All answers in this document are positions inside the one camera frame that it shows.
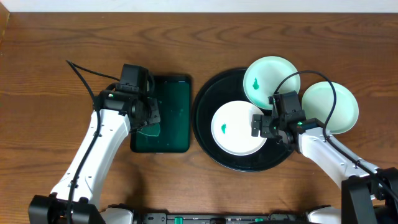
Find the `green scrubbing sponge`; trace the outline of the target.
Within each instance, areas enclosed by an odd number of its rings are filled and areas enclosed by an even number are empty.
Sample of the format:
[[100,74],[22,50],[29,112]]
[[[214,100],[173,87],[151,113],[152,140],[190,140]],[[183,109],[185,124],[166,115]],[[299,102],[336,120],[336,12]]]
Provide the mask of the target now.
[[155,123],[150,126],[145,126],[138,133],[143,136],[157,137],[160,134],[160,124]]

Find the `mint green plate with stain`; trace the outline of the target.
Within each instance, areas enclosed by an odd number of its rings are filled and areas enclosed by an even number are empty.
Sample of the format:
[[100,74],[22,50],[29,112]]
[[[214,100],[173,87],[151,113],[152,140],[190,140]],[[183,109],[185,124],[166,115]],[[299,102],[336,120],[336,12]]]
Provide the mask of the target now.
[[[336,91],[336,105],[326,128],[332,134],[349,131],[359,117],[359,106],[356,98],[346,87],[332,83]],[[310,86],[302,98],[302,109],[307,119],[316,118],[324,123],[333,106],[333,91],[328,82],[319,82]]]

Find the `white plate with green stain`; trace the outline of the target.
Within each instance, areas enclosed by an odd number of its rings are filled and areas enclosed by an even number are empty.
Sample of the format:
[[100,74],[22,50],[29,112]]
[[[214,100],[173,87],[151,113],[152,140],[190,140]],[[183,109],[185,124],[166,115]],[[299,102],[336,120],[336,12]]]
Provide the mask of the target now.
[[234,156],[247,156],[260,150],[267,139],[251,136],[254,114],[264,113],[247,101],[230,101],[221,106],[211,120],[211,134],[215,143]]

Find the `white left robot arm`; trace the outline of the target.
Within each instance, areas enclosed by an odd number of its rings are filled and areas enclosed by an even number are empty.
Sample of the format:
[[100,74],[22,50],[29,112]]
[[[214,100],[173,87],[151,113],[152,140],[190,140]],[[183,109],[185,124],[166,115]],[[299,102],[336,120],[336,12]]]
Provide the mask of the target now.
[[160,122],[158,101],[137,94],[104,90],[94,99],[90,126],[72,163],[50,195],[35,195],[30,223],[135,223],[123,204],[98,210],[104,181],[129,133]]

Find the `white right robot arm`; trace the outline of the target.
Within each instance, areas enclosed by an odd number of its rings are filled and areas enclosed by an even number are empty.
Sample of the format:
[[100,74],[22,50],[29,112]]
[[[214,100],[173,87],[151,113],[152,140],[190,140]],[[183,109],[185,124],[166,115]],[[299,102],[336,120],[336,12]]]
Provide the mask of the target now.
[[339,142],[317,119],[255,114],[252,135],[273,139],[319,166],[340,188],[341,208],[316,208],[307,223],[397,223],[397,169],[381,169]]

